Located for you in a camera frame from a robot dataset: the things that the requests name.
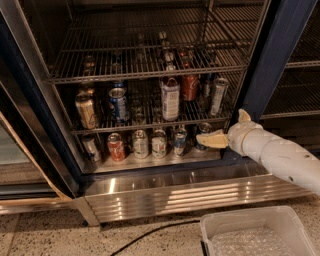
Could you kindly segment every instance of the terrazzo floor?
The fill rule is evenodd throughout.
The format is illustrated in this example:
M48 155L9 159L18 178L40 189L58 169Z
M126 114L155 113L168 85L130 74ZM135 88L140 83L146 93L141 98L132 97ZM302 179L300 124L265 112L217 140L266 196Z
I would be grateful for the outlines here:
M85 227L83 217L76 210L2 215L0 255L203 255L200 225L194 222L201 216L218 211L274 205L288 205L296 211L319 253L320 197L308 196L113 222L99 227ZM114 254L146 233L148 235Z

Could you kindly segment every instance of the white robotic arm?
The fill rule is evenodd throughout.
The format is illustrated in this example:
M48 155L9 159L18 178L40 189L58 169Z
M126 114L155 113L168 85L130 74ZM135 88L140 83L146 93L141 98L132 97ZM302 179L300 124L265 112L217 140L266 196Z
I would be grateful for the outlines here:
M222 130L197 135L199 143L214 148L229 146L241 156L248 156L270 173L320 195L320 161L300 145L274 135L251 121L239 110L239 122Z

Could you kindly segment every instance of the plastic container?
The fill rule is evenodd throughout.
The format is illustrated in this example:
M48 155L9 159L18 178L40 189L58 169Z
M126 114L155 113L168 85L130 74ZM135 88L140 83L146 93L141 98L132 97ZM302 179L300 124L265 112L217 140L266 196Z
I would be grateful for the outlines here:
M289 206L207 214L200 221L207 255L316 255Z

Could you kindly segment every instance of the drink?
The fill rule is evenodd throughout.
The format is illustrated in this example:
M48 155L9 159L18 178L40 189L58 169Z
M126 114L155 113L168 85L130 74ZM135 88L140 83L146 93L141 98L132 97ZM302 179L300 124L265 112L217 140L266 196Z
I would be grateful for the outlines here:
M209 123L201 123L197 127L197 134L210 133L212 131L212 126ZM198 143L196 140L195 147L200 150L206 150L207 147Z
M184 75L181 80L182 98L193 101L197 98L199 75Z
M95 88L93 82L82 82L79 86L79 94L80 93L86 93L89 94L92 98L95 94Z
M133 133L133 154L136 158L146 158L149 155L148 135L144 130Z
M184 127L179 127L174 131L173 154L176 157L183 156L183 151L187 145L187 131Z
M152 155L163 158L167 154L167 135L164 130L155 130L152 135Z
M93 56L88 55L83 58L83 75L92 76L94 75L95 59Z
M121 139L120 134L111 133L108 136L107 145L113 161L120 162L125 159L126 155L124 151L124 143Z
M109 106L113 120L117 123L125 123L130 118L125 93L126 90L123 88L113 88L109 92Z
M96 128L99 120L95 113L95 103L93 98L87 93L80 93L76 96L75 103L83 128Z
M101 152L98 150L96 146L93 134L83 135L81 137L81 141L88 154L89 159L92 162L101 160Z
M226 78L217 78L213 84L213 92L211 95L211 105L209 114L216 116L221 113L223 100L227 93L229 81Z
M179 116L180 84L173 77L164 77L160 87L163 119L174 121Z

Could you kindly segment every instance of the silver can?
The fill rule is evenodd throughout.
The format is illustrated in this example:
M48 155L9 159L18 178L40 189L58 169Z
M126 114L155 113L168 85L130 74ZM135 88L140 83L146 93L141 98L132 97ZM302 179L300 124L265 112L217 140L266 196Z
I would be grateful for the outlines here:
M212 126L209 123L201 123L197 127L197 134L206 134L212 132ZM200 144L197 140L195 142L195 147L199 150L206 150L207 147Z
M99 124L99 120L95 113L95 103L93 98L87 93L80 93L76 96L75 103L83 128L96 128Z
M187 130L184 127L179 127L174 131L174 147L173 154L176 157L182 157L184 149L187 145Z
M155 130L152 135L152 155L163 158L167 154L167 135L164 130Z
M95 137L93 134L83 135L81 137L83 147L85 148L88 158L92 162L101 160L101 152L98 150Z
M226 78L217 78L213 83L213 91L211 94L211 105L209 114L216 116L222 111L223 101L225 99L229 81Z
M149 155L148 135L144 130L135 131L132 135L133 154L136 158L146 158Z

